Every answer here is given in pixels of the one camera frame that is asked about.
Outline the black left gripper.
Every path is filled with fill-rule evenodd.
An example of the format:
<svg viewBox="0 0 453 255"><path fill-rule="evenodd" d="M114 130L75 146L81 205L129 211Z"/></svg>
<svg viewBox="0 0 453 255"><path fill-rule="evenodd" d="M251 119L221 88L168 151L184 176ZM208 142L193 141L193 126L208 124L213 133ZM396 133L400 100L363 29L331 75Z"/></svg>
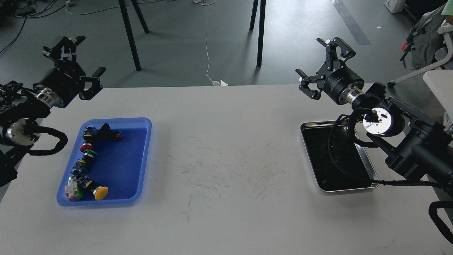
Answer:
<svg viewBox="0 0 453 255"><path fill-rule="evenodd" d="M52 48L43 47L42 55L52 60L55 66L34 84L34 90L52 90L59 97L57 108L66 108L78 94L81 100L92 100L103 89L100 77L105 73L105 67L97 68L91 77L86 77L77 64L76 47L85 39L83 35L74 38L63 36ZM88 89L85 89L86 82L91 83Z"/></svg>

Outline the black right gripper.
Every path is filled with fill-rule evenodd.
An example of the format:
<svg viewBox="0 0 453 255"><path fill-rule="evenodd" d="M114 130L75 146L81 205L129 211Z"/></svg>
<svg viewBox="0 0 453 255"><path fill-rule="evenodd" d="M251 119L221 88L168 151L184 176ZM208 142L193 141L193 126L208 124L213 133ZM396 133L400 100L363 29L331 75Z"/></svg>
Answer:
<svg viewBox="0 0 453 255"><path fill-rule="evenodd" d="M346 66L346 61L353 58L356 52L341 38L335 37L332 40L317 38L322 46L326 48L326 60L319 68L319 74L307 76L301 69L296 68L300 77L299 90L312 100L319 100L324 91L336 104L347 103L347 90L352 87L363 89L364 79ZM309 84L317 83L322 88L319 90L310 89Z"/></svg>

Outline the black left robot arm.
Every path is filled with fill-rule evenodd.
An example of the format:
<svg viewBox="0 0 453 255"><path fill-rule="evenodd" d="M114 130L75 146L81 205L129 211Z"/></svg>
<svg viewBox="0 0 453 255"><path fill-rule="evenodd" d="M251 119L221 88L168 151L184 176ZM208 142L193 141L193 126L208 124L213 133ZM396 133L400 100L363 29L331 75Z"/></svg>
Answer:
<svg viewBox="0 0 453 255"><path fill-rule="evenodd" d="M11 147L1 152L2 187L17 178L16 165L26 154L53 155L68 143L65 133L40 126L39 118L49 116L53 107L66 108L76 96L91 100L102 90L105 68L87 76L77 63L76 47L84 40L85 36L63 36L52 48L44 46L43 56L54 66L32 89L16 81L1 85L1 144Z"/></svg>

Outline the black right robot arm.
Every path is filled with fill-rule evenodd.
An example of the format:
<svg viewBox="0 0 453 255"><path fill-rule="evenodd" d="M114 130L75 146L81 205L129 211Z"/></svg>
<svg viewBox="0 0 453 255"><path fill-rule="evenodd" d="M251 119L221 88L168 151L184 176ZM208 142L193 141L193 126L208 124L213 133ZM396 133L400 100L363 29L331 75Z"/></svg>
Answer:
<svg viewBox="0 0 453 255"><path fill-rule="evenodd" d="M318 188L323 192L367 190L379 184L426 186L452 196L452 136L445 126L364 80L346 66L356 55L341 38L317 38L326 49L315 75L300 69L299 90L312 100L322 92L352 112L333 121L301 124L300 131Z"/></svg>

